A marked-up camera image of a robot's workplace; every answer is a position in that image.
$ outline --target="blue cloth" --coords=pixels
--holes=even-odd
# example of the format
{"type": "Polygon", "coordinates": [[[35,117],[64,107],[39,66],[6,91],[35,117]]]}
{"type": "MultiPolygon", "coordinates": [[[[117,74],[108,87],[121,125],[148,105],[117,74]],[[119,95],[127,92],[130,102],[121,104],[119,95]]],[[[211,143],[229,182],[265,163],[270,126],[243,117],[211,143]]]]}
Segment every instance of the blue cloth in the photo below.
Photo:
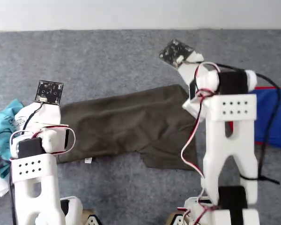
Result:
{"type": "MultiPolygon", "coordinates": [[[[22,103],[15,99],[4,110],[0,112],[0,155],[3,159],[9,160],[9,138],[16,131],[14,126],[15,115],[23,108],[22,103]]],[[[8,164],[0,165],[0,177],[8,175],[8,164]]]]}
{"type": "MultiPolygon", "coordinates": [[[[255,121],[255,141],[263,142],[267,123],[277,101],[276,89],[254,90],[257,95],[257,120],[255,121]]],[[[281,105],[274,119],[268,144],[281,148],[281,105]]]]}

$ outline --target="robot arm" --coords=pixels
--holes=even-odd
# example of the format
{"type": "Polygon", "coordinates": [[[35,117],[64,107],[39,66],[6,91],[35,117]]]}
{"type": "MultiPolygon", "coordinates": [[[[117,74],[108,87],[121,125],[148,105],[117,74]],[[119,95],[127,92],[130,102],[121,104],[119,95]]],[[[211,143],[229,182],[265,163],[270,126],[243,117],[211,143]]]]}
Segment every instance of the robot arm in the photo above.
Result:
{"type": "Polygon", "coordinates": [[[11,136],[10,145],[15,187],[14,224],[17,225],[81,225],[81,201],[74,196],[63,199],[59,196],[54,154],[66,151],[67,130],[72,130],[60,124],[61,94],[57,98],[55,90],[60,90],[61,85],[40,81],[36,101],[21,109],[15,117],[18,133],[26,123],[25,133],[15,138],[11,136]],[[39,196],[34,193],[36,183],[41,184],[39,196]]]}
{"type": "MultiPolygon", "coordinates": [[[[218,177],[229,156],[234,157],[244,177],[257,177],[258,165],[254,155],[257,100],[256,95],[248,94],[257,84],[256,74],[251,70],[222,72],[214,63],[194,60],[199,56],[201,55],[192,48],[177,40],[172,40],[160,53],[160,58],[172,65],[189,86],[190,97],[183,104],[183,108],[193,117],[200,117],[199,122],[206,119],[207,149],[201,185],[211,203],[219,205],[221,210],[206,213],[201,221],[211,225],[258,225],[257,211],[246,208],[247,204],[255,204],[257,201],[256,180],[241,178],[242,187],[237,188],[218,186],[218,177]],[[208,71],[204,67],[208,64],[215,70],[208,71]],[[197,94],[201,90],[212,93],[203,102],[202,96],[197,94]],[[228,121],[234,122],[234,131],[230,137],[225,134],[225,122],[228,121]],[[233,215],[235,208],[240,212],[237,214],[238,218],[233,215]]],[[[196,217],[203,211],[198,200],[195,203],[186,201],[185,208],[191,209],[196,217]]]]}

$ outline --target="light blue cloth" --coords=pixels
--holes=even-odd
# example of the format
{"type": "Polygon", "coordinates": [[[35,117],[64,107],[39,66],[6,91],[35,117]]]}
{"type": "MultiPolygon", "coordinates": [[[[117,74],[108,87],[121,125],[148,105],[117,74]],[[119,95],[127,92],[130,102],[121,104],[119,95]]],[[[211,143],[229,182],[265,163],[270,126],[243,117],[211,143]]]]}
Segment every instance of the light blue cloth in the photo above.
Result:
{"type": "MultiPolygon", "coordinates": [[[[14,126],[15,115],[23,108],[23,104],[15,99],[0,112],[0,155],[5,160],[10,158],[9,138],[16,131],[14,126]]],[[[0,165],[0,177],[8,175],[9,165],[0,165]]]]}

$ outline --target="carpet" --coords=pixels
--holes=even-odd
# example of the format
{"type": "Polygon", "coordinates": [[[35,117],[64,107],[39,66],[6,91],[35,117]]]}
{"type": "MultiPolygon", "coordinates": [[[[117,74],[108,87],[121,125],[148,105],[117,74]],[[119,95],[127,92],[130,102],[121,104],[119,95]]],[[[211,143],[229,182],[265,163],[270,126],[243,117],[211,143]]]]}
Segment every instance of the carpet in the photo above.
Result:
{"type": "MultiPolygon", "coordinates": [[[[186,88],[180,75],[158,58],[173,38],[208,61],[253,69],[281,86],[281,30],[8,32],[0,33],[0,109],[14,98],[31,103],[40,79],[65,83],[62,104],[175,83],[186,88]]],[[[204,123],[196,138],[202,166],[204,123]]],[[[268,148],[263,173],[281,182],[281,149],[268,148]]],[[[196,172],[147,168],[137,153],[62,164],[58,175],[61,197],[79,197],[110,225],[162,225],[177,206],[200,192],[196,172]]],[[[235,162],[229,159],[219,183],[238,182],[235,162]]],[[[281,185],[260,182],[257,208],[261,225],[281,224],[281,185]]],[[[0,198],[0,225],[7,224],[8,195],[0,198]]]]}

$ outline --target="black circuit board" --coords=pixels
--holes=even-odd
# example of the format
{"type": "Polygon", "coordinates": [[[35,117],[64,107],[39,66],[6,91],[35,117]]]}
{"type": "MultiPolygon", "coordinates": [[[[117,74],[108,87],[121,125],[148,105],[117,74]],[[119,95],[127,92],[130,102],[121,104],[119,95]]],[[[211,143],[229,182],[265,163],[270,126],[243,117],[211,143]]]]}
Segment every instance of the black circuit board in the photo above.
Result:
{"type": "Polygon", "coordinates": [[[52,81],[39,81],[35,102],[59,105],[64,84],[52,81]]]}
{"type": "Polygon", "coordinates": [[[190,46],[183,44],[177,39],[171,40],[168,45],[159,53],[159,57],[170,64],[174,68],[178,69],[182,62],[177,62],[179,56],[183,56],[186,60],[188,56],[194,51],[190,46]]]}

